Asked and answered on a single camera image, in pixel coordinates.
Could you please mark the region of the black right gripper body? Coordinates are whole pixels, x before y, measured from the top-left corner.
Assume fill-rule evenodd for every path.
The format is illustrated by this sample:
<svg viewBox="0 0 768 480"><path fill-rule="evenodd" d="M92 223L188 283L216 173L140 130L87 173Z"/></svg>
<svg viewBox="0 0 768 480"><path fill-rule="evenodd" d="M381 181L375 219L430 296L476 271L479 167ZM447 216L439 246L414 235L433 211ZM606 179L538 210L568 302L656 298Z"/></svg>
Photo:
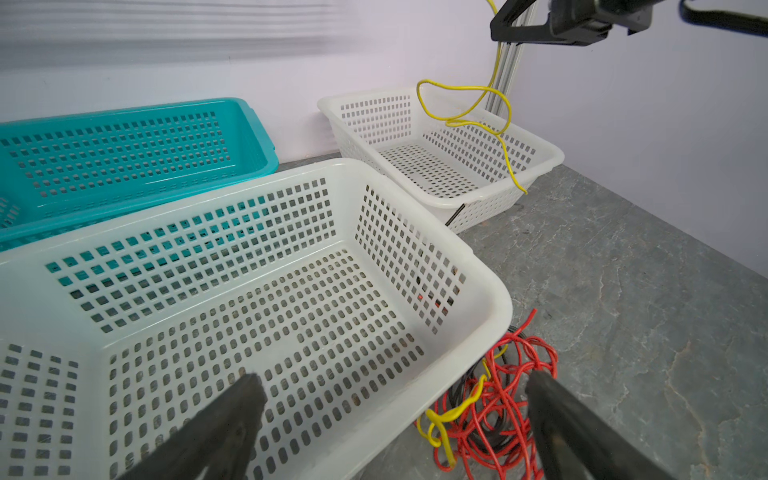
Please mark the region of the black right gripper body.
<svg viewBox="0 0 768 480"><path fill-rule="evenodd" d="M650 27L656 0L564 0L552 1L549 29L565 45L591 45L607 38L614 25L628 34Z"/></svg>

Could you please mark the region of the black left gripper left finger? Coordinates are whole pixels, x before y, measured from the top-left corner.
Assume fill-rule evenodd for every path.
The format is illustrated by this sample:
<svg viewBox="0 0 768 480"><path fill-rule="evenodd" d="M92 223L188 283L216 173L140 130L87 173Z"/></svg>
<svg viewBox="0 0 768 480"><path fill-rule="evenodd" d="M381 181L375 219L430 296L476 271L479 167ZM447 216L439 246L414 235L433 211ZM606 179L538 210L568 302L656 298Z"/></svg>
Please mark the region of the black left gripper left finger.
<svg viewBox="0 0 768 480"><path fill-rule="evenodd" d="M249 373L222 392L124 479L243 479L267 396Z"/></svg>

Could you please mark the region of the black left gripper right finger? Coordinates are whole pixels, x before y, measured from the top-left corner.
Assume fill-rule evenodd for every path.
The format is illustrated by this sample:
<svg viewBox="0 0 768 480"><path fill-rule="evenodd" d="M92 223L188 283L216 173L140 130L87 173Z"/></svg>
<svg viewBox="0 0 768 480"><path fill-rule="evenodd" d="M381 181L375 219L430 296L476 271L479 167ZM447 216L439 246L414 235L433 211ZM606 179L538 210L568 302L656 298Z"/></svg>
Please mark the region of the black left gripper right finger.
<svg viewBox="0 0 768 480"><path fill-rule="evenodd" d="M669 479L551 375L534 371L526 384L528 415L548 479Z"/></svg>

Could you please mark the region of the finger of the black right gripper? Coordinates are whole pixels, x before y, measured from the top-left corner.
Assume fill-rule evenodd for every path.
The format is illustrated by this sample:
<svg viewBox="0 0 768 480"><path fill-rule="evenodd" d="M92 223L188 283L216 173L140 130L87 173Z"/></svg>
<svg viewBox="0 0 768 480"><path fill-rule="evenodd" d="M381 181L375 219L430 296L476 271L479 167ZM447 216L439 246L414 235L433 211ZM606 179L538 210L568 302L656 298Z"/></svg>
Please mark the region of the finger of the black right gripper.
<svg viewBox="0 0 768 480"><path fill-rule="evenodd" d="M535 0L507 0L490 22L491 39L510 44L554 44L549 21L533 26L514 25L534 3Z"/></svg>

